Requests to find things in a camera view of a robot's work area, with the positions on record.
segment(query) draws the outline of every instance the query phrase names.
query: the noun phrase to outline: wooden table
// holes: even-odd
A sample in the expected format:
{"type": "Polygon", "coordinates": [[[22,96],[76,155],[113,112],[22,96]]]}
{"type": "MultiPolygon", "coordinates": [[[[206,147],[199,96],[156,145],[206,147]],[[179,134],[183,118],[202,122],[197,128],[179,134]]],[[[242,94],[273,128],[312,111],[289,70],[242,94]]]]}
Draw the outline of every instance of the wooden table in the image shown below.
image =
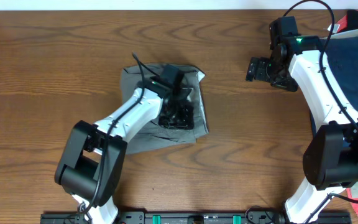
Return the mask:
{"type": "MultiPolygon", "coordinates": [[[[148,211],[279,208],[303,179],[312,139],[301,91],[245,82],[284,11],[0,12],[0,223],[37,223],[76,202],[53,180],[73,125],[121,105],[121,69],[181,63],[201,82],[210,133],[127,156],[114,201],[148,211]]],[[[295,11],[302,34],[328,34],[326,11],[295,11]]],[[[336,11],[337,19],[345,11],[336,11]]],[[[329,208],[350,204],[335,198],[329,208]]]]}

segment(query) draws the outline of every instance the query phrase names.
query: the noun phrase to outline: white wall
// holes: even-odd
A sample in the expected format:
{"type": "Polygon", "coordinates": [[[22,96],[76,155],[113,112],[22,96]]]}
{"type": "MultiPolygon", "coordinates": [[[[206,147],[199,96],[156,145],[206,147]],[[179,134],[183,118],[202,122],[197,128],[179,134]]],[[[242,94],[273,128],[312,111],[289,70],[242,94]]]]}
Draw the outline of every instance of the white wall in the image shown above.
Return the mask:
{"type": "MultiPolygon", "coordinates": [[[[288,9],[299,0],[0,0],[0,10],[288,9]]],[[[358,9],[358,0],[325,0],[333,9],[358,9]]],[[[324,9],[307,2],[297,9],[324,9]]]]}

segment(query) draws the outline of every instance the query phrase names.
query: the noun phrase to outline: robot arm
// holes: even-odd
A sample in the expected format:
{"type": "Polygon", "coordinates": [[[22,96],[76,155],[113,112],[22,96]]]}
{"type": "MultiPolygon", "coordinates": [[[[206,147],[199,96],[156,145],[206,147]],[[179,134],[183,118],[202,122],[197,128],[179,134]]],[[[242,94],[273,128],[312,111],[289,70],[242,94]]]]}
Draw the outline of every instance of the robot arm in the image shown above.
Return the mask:
{"type": "MultiPolygon", "coordinates": [[[[347,124],[349,120],[341,113],[335,99],[329,92],[328,87],[320,74],[318,58],[319,50],[306,50],[302,54],[294,55],[291,59],[289,72],[302,90],[303,96],[313,115],[316,130],[321,125],[328,124],[330,121],[336,121],[338,124],[347,124]]],[[[335,94],[340,99],[342,105],[347,109],[353,120],[358,120],[358,112],[352,107],[341,87],[339,87],[334,75],[328,65],[327,55],[324,54],[323,63],[325,73],[333,87],[335,94]]]]}
{"type": "MultiPolygon", "coordinates": [[[[294,55],[289,66],[290,75],[301,88],[311,114],[313,115],[316,130],[322,125],[329,124],[330,121],[335,121],[337,124],[349,123],[349,120],[341,113],[341,110],[319,72],[318,62],[316,63],[319,55],[319,50],[304,51],[302,54],[294,55]]],[[[349,103],[335,80],[328,65],[326,55],[323,57],[323,63],[326,68],[325,73],[336,95],[342,104],[346,106],[346,110],[350,116],[357,121],[358,112],[349,103]]],[[[339,194],[344,190],[345,188],[342,186],[317,190],[314,185],[308,182],[307,178],[304,178],[295,194],[285,202],[288,219],[293,223],[304,223],[309,215],[326,199],[327,194],[339,194]]],[[[322,211],[328,203],[329,200],[311,217],[311,222],[317,220],[320,211],[322,211]]]]}
{"type": "MultiPolygon", "coordinates": [[[[269,82],[287,91],[300,87],[306,98],[317,133],[303,155],[305,178],[285,202],[285,211],[289,222],[313,222],[329,203],[329,194],[339,194],[358,181],[358,134],[321,74],[320,39],[299,34],[294,17],[281,17],[270,24],[270,40],[271,57],[252,58],[246,80],[269,82]]],[[[344,96],[325,54],[323,67],[335,94],[357,122],[358,112],[344,96]]]]}
{"type": "Polygon", "coordinates": [[[67,219],[75,219],[77,223],[113,223],[118,210],[113,203],[112,195],[118,185],[121,169],[124,162],[127,143],[138,133],[149,121],[164,118],[167,122],[167,114],[174,114],[176,119],[183,122],[187,117],[186,125],[181,127],[192,128],[192,116],[189,116],[189,106],[182,111],[181,103],[186,98],[188,91],[181,89],[181,81],[184,73],[172,65],[166,65],[159,77],[147,79],[144,83],[144,94],[142,89],[136,88],[132,97],[127,100],[118,110],[94,124],[84,121],[78,122],[71,131],[62,158],[55,173],[55,182],[71,194],[80,204],[79,210],[87,207],[93,195],[96,200],[87,215],[75,215],[62,217],[62,222],[67,219]],[[128,110],[117,121],[112,129],[108,148],[105,149],[104,165],[86,157],[83,151],[102,154],[102,146],[106,141],[106,133],[113,121],[128,110]],[[99,191],[96,184],[99,179],[99,170],[103,169],[99,191]]]}

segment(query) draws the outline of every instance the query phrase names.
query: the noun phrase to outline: gray cloth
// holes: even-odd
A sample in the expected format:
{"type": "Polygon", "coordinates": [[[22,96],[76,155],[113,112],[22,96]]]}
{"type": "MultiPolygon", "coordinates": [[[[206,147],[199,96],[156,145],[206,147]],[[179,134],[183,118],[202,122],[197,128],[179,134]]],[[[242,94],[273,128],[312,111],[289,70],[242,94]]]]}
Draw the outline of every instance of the gray cloth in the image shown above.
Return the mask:
{"type": "MultiPolygon", "coordinates": [[[[165,64],[147,64],[151,70],[157,74],[161,74],[165,64]]],[[[203,100],[201,98],[201,90],[199,82],[204,74],[196,67],[190,65],[174,65],[185,72],[183,84],[192,91],[188,96],[188,100],[194,106],[193,119],[194,129],[166,129],[158,125],[158,118],[147,123],[128,143],[127,154],[135,154],[138,152],[151,151],[163,147],[173,146],[177,144],[195,143],[196,139],[208,134],[206,118],[204,113],[203,100]]],[[[152,74],[143,69],[145,78],[150,78],[152,74]]],[[[121,72],[120,87],[122,92],[122,101],[126,102],[134,93],[136,85],[141,81],[139,67],[132,66],[124,68],[121,72]]]]}

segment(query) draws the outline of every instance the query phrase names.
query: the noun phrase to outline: black cable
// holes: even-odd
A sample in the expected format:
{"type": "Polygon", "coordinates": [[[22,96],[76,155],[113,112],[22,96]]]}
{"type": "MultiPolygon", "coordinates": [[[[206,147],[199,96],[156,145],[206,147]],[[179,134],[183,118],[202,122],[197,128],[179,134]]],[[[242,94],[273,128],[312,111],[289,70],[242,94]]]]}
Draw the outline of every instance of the black cable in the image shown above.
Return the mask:
{"type": "MultiPolygon", "coordinates": [[[[324,57],[324,53],[325,53],[325,51],[326,51],[328,42],[329,42],[329,40],[331,39],[331,36],[332,36],[332,34],[333,34],[333,31],[334,31],[335,17],[334,17],[333,10],[330,8],[329,5],[327,5],[327,4],[326,4],[325,2],[323,2],[323,1],[320,1],[320,0],[304,0],[304,1],[300,1],[300,2],[296,3],[296,4],[293,5],[291,8],[289,8],[289,10],[287,10],[287,11],[284,13],[284,16],[286,16],[293,8],[297,7],[298,5],[300,5],[300,4],[304,3],[304,2],[310,2],[310,1],[312,1],[312,2],[318,2],[318,3],[322,4],[322,5],[324,5],[324,6],[327,8],[327,10],[329,11],[330,16],[331,16],[331,28],[330,28],[330,30],[329,30],[329,34],[328,34],[328,36],[327,36],[326,42],[325,42],[325,44],[324,44],[324,47],[323,47],[322,51],[320,52],[320,57],[319,57],[320,72],[321,72],[321,74],[322,74],[322,76],[323,76],[323,78],[324,78],[325,83],[327,84],[327,87],[328,87],[329,91],[331,92],[333,98],[335,99],[335,102],[337,103],[338,107],[341,109],[341,112],[342,112],[342,113],[345,115],[345,117],[350,121],[350,123],[353,125],[354,129],[355,129],[355,130],[357,131],[357,133],[358,133],[358,125],[357,125],[356,122],[352,119],[352,117],[349,115],[349,113],[346,111],[346,108],[342,105],[341,101],[339,100],[339,98],[338,98],[337,95],[335,94],[335,91],[333,90],[331,84],[329,83],[329,80],[328,80],[328,78],[327,78],[327,75],[326,75],[326,73],[325,73],[325,71],[324,71],[324,67],[323,67],[323,57],[324,57]]],[[[354,200],[354,199],[351,199],[351,198],[348,198],[348,197],[345,197],[345,196],[342,196],[342,195],[339,195],[339,194],[335,194],[335,193],[330,193],[327,197],[338,197],[338,198],[343,199],[343,200],[345,200],[345,201],[348,201],[348,202],[351,202],[351,203],[357,203],[357,204],[358,204],[358,200],[354,200]]]]}
{"type": "Polygon", "coordinates": [[[270,219],[270,223],[273,223],[273,218],[270,217],[270,215],[268,215],[268,213],[266,211],[265,211],[265,214],[266,214],[267,218],[270,219]]]}
{"type": "Polygon", "coordinates": [[[112,129],[117,125],[118,121],[125,116],[125,114],[127,114],[131,109],[133,109],[133,107],[135,107],[138,103],[140,103],[140,101],[143,98],[144,95],[144,83],[145,83],[145,77],[144,77],[144,72],[142,69],[142,63],[139,61],[139,59],[137,58],[137,55],[135,53],[132,53],[133,58],[136,60],[139,69],[140,69],[140,74],[142,75],[142,92],[140,94],[140,96],[138,97],[138,99],[135,101],[135,103],[133,103],[130,107],[128,107],[128,109],[126,109],[124,112],[122,112],[115,120],[112,121],[105,137],[104,137],[104,145],[102,148],[102,156],[100,159],[100,169],[99,169],[99,176],[98,176],[98,181],[96,183],[96,188],[94,190],[94,194],[92,197],[92,200],[90,201],[89,205],[83,210],[80,211],[82,214],[88,214],[89,210],[91,210],[94,201],[96,200],[96,197],[98,196],[99,193],[99,189],[100,189],[100,185],[102,182],[102,176],[103,176],[103,170],[104,170],[104,161],[106,158],[106,154],[107,154],[107,148],[109,146],[109,139],[110,139],[110,134],[112,132],[112,129]]]}
{"type": "Polygon", "coordinates": [[[327,201],[328,201],[328,200],[331,200],[332,198],[333,198],[333,196],[330,196],[330,195],[328,194],[327,197],[324,198],[323,202],[321,202],[321,203],[317,206],[317,208],[316,208],[312,213],[310,213],[308,219],[305,221],[305,224],[308,224],[308,223],[310,222],[311,218],[313,218],[314,215],[315,215],[316,213],[318,213],[318,211],[320,211],[320,209],[327,203],[327,201]]]}
{"type": "Polygon", "coordinates": [[[140,63],[141,66],[143,66],[144,68],[146,68],[146,70],[149,71],[151,74],[153,74],[153,75],[155,75],[155,76],[158,76],[158,77],[160,76],[159,74],[155,73],[153,70],[149,69],[148,66],[146,66],[146,65],[143,64],[142,62],[139,61],[139,63],[140,63]]]}

